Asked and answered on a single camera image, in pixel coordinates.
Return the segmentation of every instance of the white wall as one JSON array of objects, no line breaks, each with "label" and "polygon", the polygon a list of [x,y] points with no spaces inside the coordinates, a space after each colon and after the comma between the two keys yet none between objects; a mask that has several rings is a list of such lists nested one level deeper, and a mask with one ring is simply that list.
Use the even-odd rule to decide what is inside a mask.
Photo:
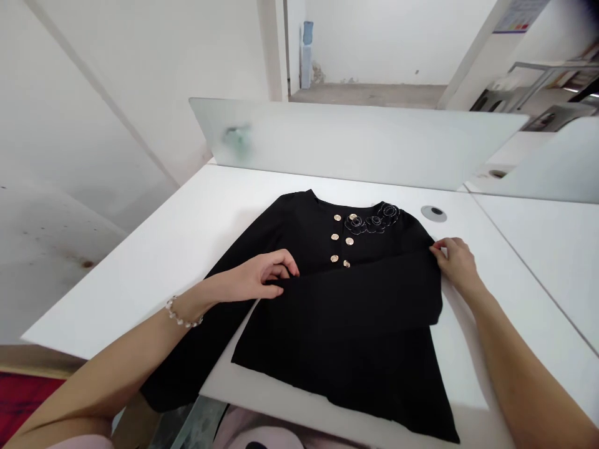
[{"label": "white wall", "polygon": [[448,84],[495,0],[306,0],[326,82]]},{"label": "white wall", "polygon": [[301,39],[306,20],[306,0],[287,0],[287,42],[290,94],[300,89]]},{"label": "white wall", "polygon": [[0,2],[0,344],[176,189],[29,8]]},{"label": "white wall", "polygon": [[190,97],[270,99],[257,0],[37,3],[179,183],[210,158]]},{"label": "white wall", "polygon": [[283,0],[257,0],[260,36],[271,101],[289,101]]}]

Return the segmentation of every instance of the white table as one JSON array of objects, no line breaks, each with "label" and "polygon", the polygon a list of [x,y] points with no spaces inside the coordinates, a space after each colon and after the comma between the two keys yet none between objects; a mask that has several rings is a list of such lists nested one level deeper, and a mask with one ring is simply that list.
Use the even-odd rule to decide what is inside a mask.
[{"label": "white table", "polygon": [[599,205],[490,195],[475,199],[599,354]]},{"label": "white table", "polygon": [[[207,165],[29,329],[25,340],[92,357],[161,307],[173,293],[204,277],[278,196],[309,188],[324,201],[340,205],[394,203],[416,216],[434,238],[464,237],[477,256],[482,278],[515,327],[599,423],[599,359],[468,193]],[[448,220],[433,223],[425,219],[420,214],[424,205],[444,210]],[[462,445],[511,447],[472,317],[446,282],[442,290],[444,307],[432,336]],[[201,394],[379,448],[450,446],[231,364],[243,326]]]}]

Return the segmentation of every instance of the poster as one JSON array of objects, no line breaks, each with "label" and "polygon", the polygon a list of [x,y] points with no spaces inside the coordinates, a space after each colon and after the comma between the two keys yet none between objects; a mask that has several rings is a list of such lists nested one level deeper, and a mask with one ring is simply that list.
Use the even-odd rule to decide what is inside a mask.
[{"label": "poster", "polygon": [[549,0],[513,0],[493,33],[525,33]]}]

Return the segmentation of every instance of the sweater sleeve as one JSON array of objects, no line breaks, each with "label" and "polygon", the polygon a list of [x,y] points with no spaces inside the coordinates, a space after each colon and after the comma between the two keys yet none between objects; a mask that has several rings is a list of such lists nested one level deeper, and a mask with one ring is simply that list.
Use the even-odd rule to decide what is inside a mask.
[{"label": "sweater sleeve", "polygon": [[[276,249],[293,206],[294,193],[279,197],[231,245],[206,276],[234,268]],[[157,412],[194,402],[229,340],[254,301],[217,304],[204,316],[143,384],[141,393]]]},{"label": "sweater sleeve", "polygon": [[[437,324],[442,309],[441,271],[429,246],[434,240],[402,211],[388,236],[396,256],[352,264],[274,283],[277,301],[259,304],[261,325],[284,327],[301,339],[345,339]],[[259,309],[268,309],[262,314]]]}]

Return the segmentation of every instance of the wall stain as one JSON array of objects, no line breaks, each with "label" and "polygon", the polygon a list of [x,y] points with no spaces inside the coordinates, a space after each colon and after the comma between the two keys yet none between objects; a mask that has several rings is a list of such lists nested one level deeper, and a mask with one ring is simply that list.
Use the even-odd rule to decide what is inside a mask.
[{"label": "wall stain", "polygon": [[323,70],[320,67],[320,64],[317,63],[316,61],[312,61],[312,71],[314,73],[314,76],[312,78],[312,81],[314,82],[314,84],[324,83],[324,80],[326,79],[326,75],[323,73]]}]

